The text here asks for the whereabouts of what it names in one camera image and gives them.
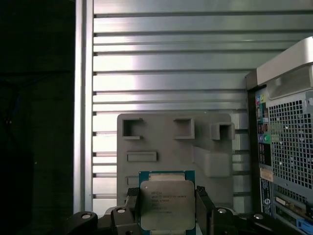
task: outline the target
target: label sticker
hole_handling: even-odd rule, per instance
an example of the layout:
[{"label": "label sticker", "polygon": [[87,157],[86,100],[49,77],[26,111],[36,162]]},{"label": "label sticker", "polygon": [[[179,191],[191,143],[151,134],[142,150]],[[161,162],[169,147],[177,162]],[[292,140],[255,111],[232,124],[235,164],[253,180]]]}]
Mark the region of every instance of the label sticker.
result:
[{"label": "label sticker", "polygon": [[272,215],[272,201],[271,201],[271,183],[267,180],[260,179],[260,193],[261,193],[261,210],[263,213]]},{"label": "label sticker", "polygon": [[274,181],[273,172],[271,170],[260,168],[260,177],[271,182]]}]

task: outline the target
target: dark background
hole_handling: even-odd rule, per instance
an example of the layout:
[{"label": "dark background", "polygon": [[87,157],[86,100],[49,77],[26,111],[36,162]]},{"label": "dark background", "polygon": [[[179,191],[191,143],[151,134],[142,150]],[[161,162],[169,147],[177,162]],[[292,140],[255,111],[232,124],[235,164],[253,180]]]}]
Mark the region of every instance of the dark background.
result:
[{"label": "dark background", "polygon": [[[0,80],[36,80],[21,90],[11,124],[34,158],[32,222],[18,234],[45,234],[72,214],[75,2],[2,0],[0,29]],[[9,96],[0,88],[2,112]]]}]

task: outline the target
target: horizontal groove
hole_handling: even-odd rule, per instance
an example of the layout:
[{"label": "horizontal groove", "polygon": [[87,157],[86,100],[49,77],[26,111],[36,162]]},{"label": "horizontal groove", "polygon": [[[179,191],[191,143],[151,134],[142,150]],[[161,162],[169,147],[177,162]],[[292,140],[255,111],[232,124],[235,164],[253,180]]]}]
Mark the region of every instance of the horizontal groove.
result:
[{"label": "horizontal groove", "polygon": [[194,74],[202,74],[202,73],[249,73],[251,69],[225,69],[225,70],[124,70],[124,71],[94,71],[94,76],[100,75],[155,75],[155,74],[186,74],[186,73],[194,73]]},{"label": "horizontal groove", "polygon": [[145,13],[108,13],[96,14],[95,18],[127,18],[127,17],[176,17],[176,16],[271,16],[271,15],[306,15],[312,14],[313,10],[298,10],[298,11],[218,11],[218,12],[145,12]]},{"label": "horizontal groove", "polygon": [[116,178],[117,174],[116,173],[94,173],[93,177],[94,178]]},{"label": "horizontal groove", "polygon": [[131,36],[131,39],[136,39],[136,38],[141,38],[141,40],[138,39],[138,41],[131,41],[128,38],[123,39],[123,41],[121,40],[117,40],[114,41],[114,39],[116,38],[120,38],[118,36],[114,37],[111,36],[111,40],[109,40],[110,38],[107,38],[106,36],[104,37],[94,37],[94,42],[93,45],[94,46],[132,46],[132,45],[143,45],[143,46],[150,46],[150,45],[175,45],[175,44],[195,44],[195,43],[201,43],[201,44],[212,44],[212,45],[216,45],[216,44],[278,44],[278,43],[297,43],[299,42],[299,40],[301,40],[301,38],[299,39],[277,39],[277,40],[259,40],[259,39],[237,39],[237,40],[207,40],[207,39],[191,39],[191,40],[178,40],[177,38],[175,38],[173,41],[165,41],[164,39],[162,39],[162,37],[157,37],[157,36],[146,36],[146,37],[153,37],[151,39],[153,40],[147,40],[147,38],[143,38],[140,36]]},{"label": "horizontal groove", "polygon": [[[209,110],[210,112],[223,112],[223,113],[231,113],[231,112],[234,112],[233,109],[210,109]],[[242,112],[245,112],[246,109],[236,109],[236,112],[238,113],[242,113]],[[108,114],[108,113],[120,113],[121,111],[96,111],[95,114],[96,115],[103,115],[103,114]],[[127,110],[127,111],[123,111],[124,114],[132,114],[132,113],[151,113],[151,111],[149,110],[143,110],[143,111],[131,111],[131,110]],[[154,110],[153,113],[163,113],[163,112],[169,112],[169,110]]]},{"label": "horizontal groove", "polygon": [[116,194],[94,194],[94,199],[116,199]]},{"label": "horizontal groove", "polygon": [[249,150],[233,150],[233,155],[246,155],[250,154]]},{"label": "horizontal groove", "polygon": [[228,102],[228,101],[215,101],[215,102],[162,102],[162,103],[144,103],[144,102],[133,102],[133,103],[110,103],[110,104],[94,104],[93,110],[96,112],[101,111],[131,111],[131,110],[139,110],[139,111],[151,111],[154,112],[156,110],[229,110],[234,108],[236,110],[244,110],[246,109],[245,101],[237,101],[237,102]]},{"label": "horizontal groove", "polygon": [[93,136],[98,136],[98,135],[116,135],[117,131],[95,131],[93,133]]},{"label": "horizontal groove", "polygon": [[236,129],[235,130],[235,134],[248,134],[248,130],[247,129]]},{"label": "horizontal groove", "polygon": [[96,91],[94,92],[94,95],[110,95],[110,94],[125,94],[125,95],[134,95],[134,94],[151,94],[151,95],[159,95],[160,92],[162,92],[162,94],[186,94],[186,93],[197,93],[197,94],[219,94],[219,93],[227,93],[227,94],[231,94],[231,93],[239,93],[239,94],[244,94],[246,95],[246,91],[243,89],[214,89],[211,90],[210,88],[208,89],[203,89],[203,90],[131,90],[131,91],[123,91],[123,90],[119,90],[119,91]]},{"label": "horizontal groove", "polygon": [[277,29],[277,30],[205,30],[205,31],[149,31],[149,32],[106,32],[94,33],[94,37],[102,36],[144,36],[144,35],[194,35],[194,34],[264,34],[264,33],[312,33],[313,29]]},{"label": "horizontal groove", "polygon": [[103,55],[149,55],[149,54],[206,54],[206,53],[251,53],[251,52],[283,52],[285,49],[191,49],[191,50],[136,50],[136,51],[104,51],[104,52],[94,52],[94,56],[103,56]]},{"label": "horizontal groove", "polygon": [[251,192],[234,192],[234,197],[250,197]]},{"label": "horizontal groove", "polygon": [[96,152],[93,153],[94,157],[116,157],[116,152]]},{"label": "horizontal groove", "polygon": [[92,165],[116,165],[116,163],[93,163]]},{"label": "horizontal groove", "polygon": [[250,175],[250,171],[244,170],[244,171],[233,171],[233,176],[237,175]]}]

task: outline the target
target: rectangular slot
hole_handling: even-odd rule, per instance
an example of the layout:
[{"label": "rectangular slot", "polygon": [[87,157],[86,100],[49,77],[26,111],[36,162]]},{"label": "rectangular slot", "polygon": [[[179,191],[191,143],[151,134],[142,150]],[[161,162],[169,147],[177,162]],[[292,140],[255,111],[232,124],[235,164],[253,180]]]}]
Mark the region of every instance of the rectangular slot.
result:
[{"label": "rectangular slot", "polygon": [[175,140],[194,140],[195,139],[195,121],[193,118],[176,118],[174,120]]},{"label": "rectangular slot", "polygon": [[128,162],[156,162],[157,152],[127,152]]},{"label": "rectangular slot", "polygon": [[233,123],[216,123],[211,126],[211,138],[215,141],[235,139]]},{"label": "rectangular slot", "polygon": [[123,139],[125,140],[140,140],[142,139],[142,118],[134,118],[123,120]]}]

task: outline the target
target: metal panel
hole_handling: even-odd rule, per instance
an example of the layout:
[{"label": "metal panel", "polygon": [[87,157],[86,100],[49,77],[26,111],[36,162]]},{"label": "metal panel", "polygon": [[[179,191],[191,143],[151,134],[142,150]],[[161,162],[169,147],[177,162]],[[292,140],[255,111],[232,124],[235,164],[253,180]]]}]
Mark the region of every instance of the metal panel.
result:
[{"label": "metal panel", "polygon": [[311,15],[223,15],[95,18],[95,33],[311,30]]},{"label": "metal panel", "polygon": [[233,140],[233,150],[249,150],[249,135],[246,134],[236,134]]},{"label": "metal panel", "polygon": [[[248,172],[244,76],[312,35],[310,0],[76,0],[76,6],[74,210],[103,214],[116,204],[107,184],[96,182],[115,180],[120,113],[228,112],[237,133],[233,167]],[[236,209],[248,212],[249,177],[234,181]]]},{"label": "metal panel", "polygon": [[94,0],[95,14],[174,12],[272,12],[313,10],[310,0]]},{"label": "metal panel", "polygon": [[105,74],[93,77],[95,92],[120,91],[194,91],[244,89],[244,72],[188,72],[162,74]]},{"label": "metal panel", "polygon": [[115,206],[116,206],[115,198],[94,199],[92,211],[95,212],[98,216],[101,216],[104,215],[108,208]]},{"label": "metal panel", "polygon": [[242,43],[247,45],[273,43],[278,45],[283,42],[299,42],[300,40],[311,37],[311,32],[245,32],[245,33],[210,33],[210,34],[179,34],[179,35],[98,35],[94,38],[94,47],[101,45],[155,45],[162,44],[164,46],[171,45],[175,47],[175,44],[228,44],[228,43]]},{"label": "metal panel", "polygon": [[178,70],[251,70],[277,53],[178,53],[152,55],[101,55],[93,59],[96,72],[178,71]]}]

